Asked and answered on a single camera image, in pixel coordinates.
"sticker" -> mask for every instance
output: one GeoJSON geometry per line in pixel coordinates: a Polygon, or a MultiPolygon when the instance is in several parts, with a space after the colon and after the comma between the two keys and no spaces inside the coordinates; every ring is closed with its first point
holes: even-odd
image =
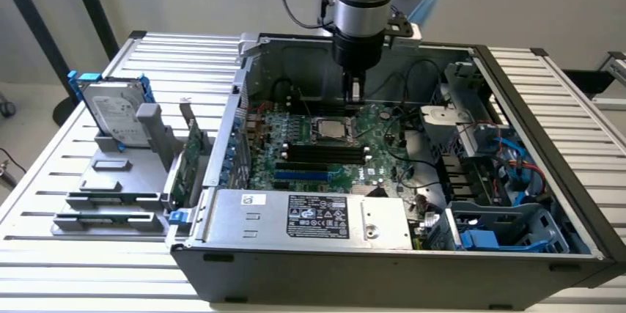
{"type": "Polygon", "coordinates": [[[287,235],[291,237],[348,239],[346,197],[290,195],[287,235]]]}
{"type": "Polygon", "coordinates": [[[241,205],[265,205],[265,195],[241,194],[241,205]]]}
{"type": "Polygon", "coordinates": [[[129,101],[121,97],[105,96],[96,96],[92,101],[112,138],[127,146],[147,146],[148,137],[129,101]]]}

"black cable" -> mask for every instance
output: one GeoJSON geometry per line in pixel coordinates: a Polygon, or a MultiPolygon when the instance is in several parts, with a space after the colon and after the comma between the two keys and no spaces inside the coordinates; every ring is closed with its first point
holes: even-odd
{"type": "Polygon", "coordinates": [[[372,95],[375,95],[375,94],[379,92],[379,90],[383,89],[384,85],[390,82],[390,80],[391,80],[391,78],[392,78],[394,76],[399,77],[399,78],[404,81],[404,83],[406,83],[407,78],[404,77],[404,75],[402,75],[399,72],[392,72],[391,75],[388,75],[387,78],[384,79],[384,82],[380,83],[380,86],[378,86],[378,87],[374,89],[374,91],[371,91],[370,93],[367,93],[367,94],[364,95],[363,99],[367,99],[367,98],[370,98],[372,95]]]}
{"type": "Polygon", "coordinates": [[[422,186],[411,186],[411,185],[407,185],[407,184],[404,183],[404,175],[407,174],[408,170],[411,170],[411,169],[412,169],[412,166],[410,166],[410,167],[402,172],[400,177],[399,177],[400,184],[402,184],[406,188],[408,188],[408,189],[411,189],[411,190],[419,190],[420,188],[424,188],[424,187],[428,187],[428,186],[432,186],[432,185],[436,185],[438,183],[440,183],[440,181],[435,181],[434,183],[427,183],[426,185],[422,185],[422,186]]]}
{"type": "Polygon", "coordinates": [[[288,77],[279,77],[272,82],[272,86],[269,88],[269,101],[276,102],[276,87],[280,82],[288,82],[291,86],[294,86],[294,81],[288,77]]]}
{"type": "Polygon", "coordinates": [[[283,6],[284,10],[287,10],[287,15],[290,15],[291,20],[304,29],[324,29],[326,26],[332,24],[332,21],[330,23],[323,23],[320,25],[307,25],[299,21],[298,18],[295,18],[294,13],[291,12],[290,6],[287,4],[287,0],[283,0],[283,6]]]}
{"type": "Polygon", "coordinates": [[[490,155],[488,157],[492,160],[495,160],[498,162],[498,164],[502,165],[506,170],[511,169],[511,166],[508,165],[508,162],[506,160],[503,160],[500,157],[498,157],[495,155],[490,155]]]}
{"type": "Polygon", "coordinates": [[[438,71],[438,86],[440,86],[440,73],[443,72],[438,63],[434,62],[432,60],[430,60],[428,58],[422,58],[422,59],[416,59],[412,63],[411,63],[411,66],[408,66],[408,70],[407,70],[407,75],[406,75],[406,92],[404,92],[404,95],[406,97],[408,98],[408,79],[411,78],[411,71],[412,71],[412,68],[415,66],[418,66],[418,64],[423,63],[423,62],[428,62],[434,68],[436,69],[438,71]]]}
{"type": "Polygon", "coordinates": [[[7,152],[7,150],[4,148],[0,148],[0,150],[4,152],[4,154],[7,154],[7,157],[9,157],[11,163],[13,163],[17,166],[17,168],[20,168],[23,173],[27,173],[27,169],[24,169],[24,167],[16,162],[16,160],[11,156],[9,152],[7,152]]]}
{"type": "MultiPolygon", "coordinates": [[[[394,123],[400,119],[400,118],[412,118],[412,117],[416,117],[419,116],[422,113],[418,111],[415,113],[410,113],[410,114],[406,114],[406,115],[400,115],[398,116],[394,120],[391,120],[390,124],[387,125],[387,129],[384,130],[384,134],[383,136],[390,132],[391,130],[391,126],[394,126],[394,123]]],[[[403,158],[400,157],[399,155],[395,155],[391,151],[390,151],[390,146],[387,143],[383,143],[384,145],[384,150],[386,152],[391,155],[391,157],[394,157],[395,159],[398,159],[399,161],[407,161],[407,162],[411,162],[411,163],[420,163],[420,164],[426,164],[427,166],[430,166],[431,168],[436,169],[436,166],[428,162],[428,161],[422,161],[419,159],[410,159],[410,158],[403,158]]]]}

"blue latch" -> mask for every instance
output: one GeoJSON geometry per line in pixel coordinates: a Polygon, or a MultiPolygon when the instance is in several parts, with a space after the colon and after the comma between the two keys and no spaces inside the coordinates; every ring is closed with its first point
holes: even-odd
{"type": "Polygon", "coordinates": [[[187,212],[183,212],[181,210],[176,210],[169,214],[169,219],[167,220],[167,223],[169,225],[183,225],[187,224],[187,212]]]}
{"type": "Polygon", "coordinates": [[[99,82],[100,79],[101,79],[100,73],[84,73],[79,77],[79,81],[87,81],[87,82],[99,82]]]}
{"type": "Polygon", "coordinates": [[[144,87],[144,99],[145,103],[156,103],[155,101],[155,96],[152,94],[152,88],[149,87],[149,80],[145,77],[145,75],[141,73],[141,76],[139,76],[139,83],[144,87]]]}
{"type": "Polygon", "coordinates": [[[542,252],[548,241],[536,241],[528,246],[500,246],[496,234],[488,230],[467,230],[460,234],[460,243],[468,251],[542,252]]]}
{"type": "Polygon", "coordinates": [[[68,84],[69,84],[71,90],[75,91],[75,95],[76,95],[77,99],[83,100],[84,99],[83,92],[80,91],[79,82],[76,82],[76,75],[77,74],[79,73],[76,72],[76,70],[69,71],[69,73],[68,73],[68,84]]]}

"power supply label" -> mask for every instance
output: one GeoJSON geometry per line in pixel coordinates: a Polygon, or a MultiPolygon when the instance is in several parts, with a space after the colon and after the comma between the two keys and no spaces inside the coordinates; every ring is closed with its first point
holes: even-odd
{"type": "Polygon", "coordinates": [[[348,239],[346,197],[290,195],[287,235],[291,237],[348,239]]]}

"black pole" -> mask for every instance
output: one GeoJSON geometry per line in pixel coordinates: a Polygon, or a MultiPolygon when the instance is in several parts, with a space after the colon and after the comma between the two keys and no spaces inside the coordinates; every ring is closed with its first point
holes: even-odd
{"type": "Polygon", "coordinates": [[[21,16],[27,21],[28,28],[35,35],[35,39],[37,40],[39,46],[41,47],[45,57],[48,58],[55,73],[59,76],[60,84],[63,84],[63,87],[65,88],[72,105],[76,106],[79,104],[79,100],[68,83],[68,64],[65,63],[64,57],[60,54],[57,44],[55,43],[55,39],[49,34],[48,27],[45,27],[45,23],[43,22],[43,18],[39,14],[37,8],[35,7],[35,3],[32,0],[13,0],[13,2],[16,3],[21,16]]]}
{"type": "Polygon", "coordinates": [[[87,12],[89,13],[91,22],[96,28],[97,36],[100,38],[104,51],[107,52],[108,59],[113,60],[113,56],[119,51],[119,46],[100,0],[83,0],[83,3],[85,5],[87,12]]]}

